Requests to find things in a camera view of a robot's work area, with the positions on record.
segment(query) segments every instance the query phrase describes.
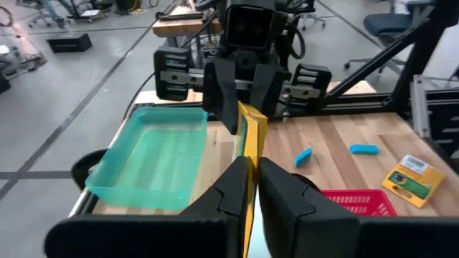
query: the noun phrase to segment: yellow card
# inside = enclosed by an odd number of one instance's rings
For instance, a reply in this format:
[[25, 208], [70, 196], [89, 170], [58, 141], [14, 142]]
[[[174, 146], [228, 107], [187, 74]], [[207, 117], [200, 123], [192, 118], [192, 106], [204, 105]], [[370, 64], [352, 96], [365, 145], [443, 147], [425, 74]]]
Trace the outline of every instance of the yellow card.
[[406, 155], [382, 181], [382, 186], [421, 208], [441, 184], [445, 174], [424, 161]]

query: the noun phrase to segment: gray floor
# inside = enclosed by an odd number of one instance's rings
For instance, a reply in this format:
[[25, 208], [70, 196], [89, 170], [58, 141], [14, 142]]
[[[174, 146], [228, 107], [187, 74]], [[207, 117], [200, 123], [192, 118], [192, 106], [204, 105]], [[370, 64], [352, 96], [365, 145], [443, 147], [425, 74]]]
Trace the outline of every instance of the gray floor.
[[[310, 23], [304, 32], [306, 57], [301, 62], [325, 65], [332, 71], [333, 81], [341, 81], [358, 67], [343, 70], [348, 59], [377, 54], [380, 48], [361, 23], [367, 14], [388, 11], [386, 3], [375, 1], [316, 0], [317, 15], [324, 17], [327, 25], [322, 29]], [[16, 7], [14, 2], [3, 0], [2, 5], [11, 10], [16, 28], [44, 53], [48, 63], [12, 80], [12, 88], [0, 95], [0, 257], [40, 257], [47, 230], [68, 215], [78, 197], [66, 171], [82, 155], [109, 144], [130, 98], [153, 72], [152, 54], [164, 39], [149, 29], [157, 9], [133, 16], [113, 14], [94, 24], [67, 27], [68, 31], [88, 32], [92, 49], [53, 54], [45, 39], [65, 30], [40, 23], [28, 28], [27, 19], [34, 12]], [[158, 9], [168, 3], [160, 1]], [[57, 3], [55, 6], [64, 16], [65, 10]], [[25, 40], [19, 42], [12, 30], [0, 32], [0, 44], [22, 44], [33, 53], [33, 47]], [[459, 63], [454, 40], [458, 35], [459, 27], [447, 31], [426, 75], [449, 77]], [[406, 49], [399, 58], [408, 53]], [[290, 61], [292, 66], [298, 63]], [[388, 92], [397, 74], [386, 70], [367, 80], [378, 91]], [[154, 83], [149, 82], [146, 89], [154, 89]], [[40, 174], [51, 171], [62, 171], [53, 173], [61, 179], [25, 179], [47, 177]]]

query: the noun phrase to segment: blue foam piece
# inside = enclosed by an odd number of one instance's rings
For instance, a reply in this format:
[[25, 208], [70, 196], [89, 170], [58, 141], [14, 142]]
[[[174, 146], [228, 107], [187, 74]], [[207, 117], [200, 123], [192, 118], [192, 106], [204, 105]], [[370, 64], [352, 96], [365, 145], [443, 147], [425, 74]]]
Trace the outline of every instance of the blue foam piece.
[[378, 146], [369, 144], [354, 144], [349, 150], [352, 154], [376, 155], [379, 153]]
[[295, 167], [299, 167], [301, 164], [305, 163], [310, 157], [313, 152], [312, 148], [308, 148], [303, 151], [300, 155], [295, 157]]

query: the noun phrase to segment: wooden table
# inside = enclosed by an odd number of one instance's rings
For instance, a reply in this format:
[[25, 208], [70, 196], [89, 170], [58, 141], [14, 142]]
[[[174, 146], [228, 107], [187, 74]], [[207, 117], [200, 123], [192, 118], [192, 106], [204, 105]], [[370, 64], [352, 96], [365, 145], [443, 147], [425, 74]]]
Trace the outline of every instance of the wooden table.
[[[174, 10], [172, 10], [170, 15], [187, 14], [192, 11], [193, 10], [189, 7], [177, 6]], [[202, 23], [201, 19], [183, 21], [157, 21], [153, 25], [153, 33], [159, 37], [186, 36], [198, 32], [202, 28], [202, 25], [204, 24]], [[218, 19], [214, 19], [212, 21], [211, 29], [215, 34], [222, 31], [222, 27], [220, 26]]]
[[[329, 90], [337, 83], [330, 85]], [[360, 82], [346, 94], [373, 93]], [[188, 102], [200, 101], [201, 94], [189, 94]], [[154, 91], [142, 92], [136, 103], [160, 103]], [[353, 156], [349, 146], [371, 143], [380, 147], [377, 156]], [[306, 148], [313, 156], [300, 168], [293, 160]], [[203, 162], [190, 203], [199, 198], [232, 162], [233, 137], [220, 122], [209, 122]], [[291, 173], [302, 174], [322, 189], [382, 189], [383, 178], [406, 154], [416, 156], [446, 173], [446, 179], [431, 201], [418, 209], [385, 191], [399, 216], [459, 216], [459, 177], [397, 114], [335, 115], [290, 118], [270, 123], [263, 155]], [[99, 201], [95, 214], [177, 214], [178, 211], [106, 206]]]

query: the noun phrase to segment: red basket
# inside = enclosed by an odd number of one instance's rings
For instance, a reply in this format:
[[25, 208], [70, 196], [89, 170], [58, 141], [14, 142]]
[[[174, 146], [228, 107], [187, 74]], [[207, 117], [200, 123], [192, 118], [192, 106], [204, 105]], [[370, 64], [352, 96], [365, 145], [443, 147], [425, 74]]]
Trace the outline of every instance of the red basket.
[[322, 194], [358, 215], [397, 216], [381, 190], [323, 190]]

